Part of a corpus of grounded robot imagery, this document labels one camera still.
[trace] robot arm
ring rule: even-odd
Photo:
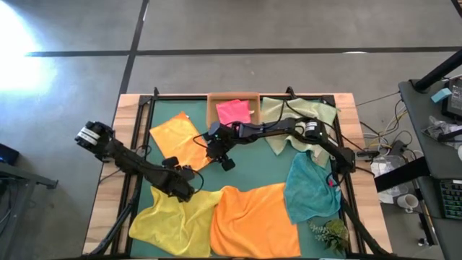
[[[75,141],[99,160],[113,158],[115,165],[126,174],[142,174],[154,187],[168,196],[176,196],[180,202],[188,202],[194,194],[194,188],[188,183],[194,178],[190,167],[179,166],[176,157],[164,160],[162,165],[147,162],[124,147],[114,138],[114,130],[103,123],[87,122]]]
[[[304,127],[297,125],[303,122]],[[337,147],[328,138],[324,123],[316,118],[286,118],[280,121],[255,125],[234,122],[230,127],[214,122],[204,134],[207,141],[207,156],[222,164],[224,170],[232,169],[235,164],[227,152],[236,144],[250,144],[261,137],[290,134],[306,144],[319,144],[325,151],[335,157],[342,173],[354,172],[355,155],[350,148]]]

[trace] orange cloth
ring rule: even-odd
[[[194,170],[209,163],[206,149],[194,143],[193,137],[199,133],[183,111],[149,132],[165,158],[176,156],[180,165],[190,165]],[[206,146],[201,137],[197,137],[196,142]]]
[[[284,205],[285,183],[242,192],[225,186],[212,218],[210,246],[223,256],[300,256],[297,225]]]

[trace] yellow cloth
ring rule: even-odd
[[[311,102],[301,98],[295,100],[289,100],[287,103],[291,108],[294,108],[296,111],[300,112],[303,115],[317,118],[324,123],[332,125],[334,122],[335,116],[337,114],[337,109],[329,105],[322,104],[319,102]],[[276,121],[281,114],[282,100],[277,100],[269,97],[264,97],[261,104],[261,121],[262,122],[271,122]],[[288,106],[284,106],[282,111],[282,119],[284,118],[299,118],[300,115],[292,111]],[[305,128],[305,123],[298,123],[301,127]],[[329,134],[330,127],[326,125],[327,134]],[[298,141],[295,137],[289,134],[282,134],[278,136],[266,137],[266,141],[276,155],[279,155],[284,147],[286,146],[287,140],[290,141],[292,146],[301,152],[311,150],[311,160],[321,166],[326,168],[329,153],[326,152],[321,146],[317,144],[305,144]]]
[[[284,205],[284,187],[278,183],[242,192],[225,186],[210,230],[214,252],[257,259],[300,256],[297,226]]]
[[[194,170],[209,163],[206,149],[194,143],[193,138],[199,133],[183,111],[149,132],[165,158],[176,156],[180,165],[190,165]],[[196,142],[206,146],[201,137]]]
[[[151,187],[154,206],[140,212],[129,235],[175,256],[209,257],[210,226],[221,191],[200,191],[189,202]]]

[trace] keyboard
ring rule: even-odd
[[[462,220],[462,181],[441,181],[440,191],[445,217]]]

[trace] cardboard tray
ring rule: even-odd
[[[252,124],[260,123],[260,93],[257,92],[221,92],[209,93],[207,95],[207,127],[219,121],[216,104],[230,100],[248,100],[249,108],[254,111],[250,115]]]

